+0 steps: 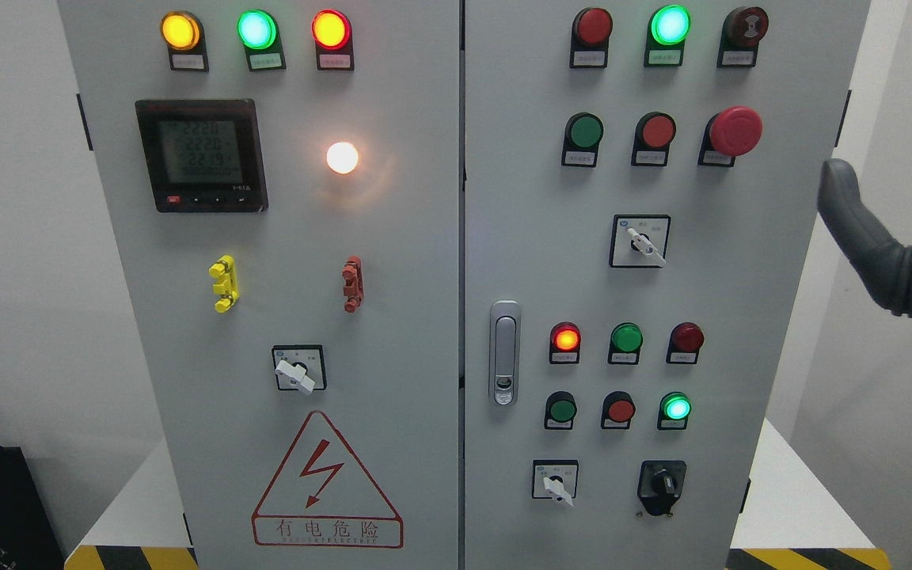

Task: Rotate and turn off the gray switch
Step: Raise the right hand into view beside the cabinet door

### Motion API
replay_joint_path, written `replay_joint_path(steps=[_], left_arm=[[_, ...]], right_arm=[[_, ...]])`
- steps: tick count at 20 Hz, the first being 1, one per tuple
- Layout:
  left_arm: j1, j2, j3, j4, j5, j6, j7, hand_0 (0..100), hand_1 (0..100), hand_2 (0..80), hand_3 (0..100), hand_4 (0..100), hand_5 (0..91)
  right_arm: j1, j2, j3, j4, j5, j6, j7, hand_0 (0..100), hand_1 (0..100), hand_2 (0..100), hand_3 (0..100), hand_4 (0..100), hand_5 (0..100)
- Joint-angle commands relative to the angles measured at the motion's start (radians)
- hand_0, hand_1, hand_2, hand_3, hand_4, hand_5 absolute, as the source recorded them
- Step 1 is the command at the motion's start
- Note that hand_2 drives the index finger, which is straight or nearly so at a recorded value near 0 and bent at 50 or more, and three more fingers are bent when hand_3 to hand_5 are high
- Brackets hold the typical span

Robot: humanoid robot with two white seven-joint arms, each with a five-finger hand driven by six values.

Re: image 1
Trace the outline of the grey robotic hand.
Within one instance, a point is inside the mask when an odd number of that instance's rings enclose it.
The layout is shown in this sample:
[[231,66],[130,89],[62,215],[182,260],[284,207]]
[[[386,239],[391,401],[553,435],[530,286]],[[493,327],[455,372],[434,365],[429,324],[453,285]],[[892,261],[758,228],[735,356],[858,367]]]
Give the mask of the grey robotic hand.
[[876,304],[912,318],[912,246],[897,241],[862,203],[857,174],[846,160],[824,162],[817,209]]

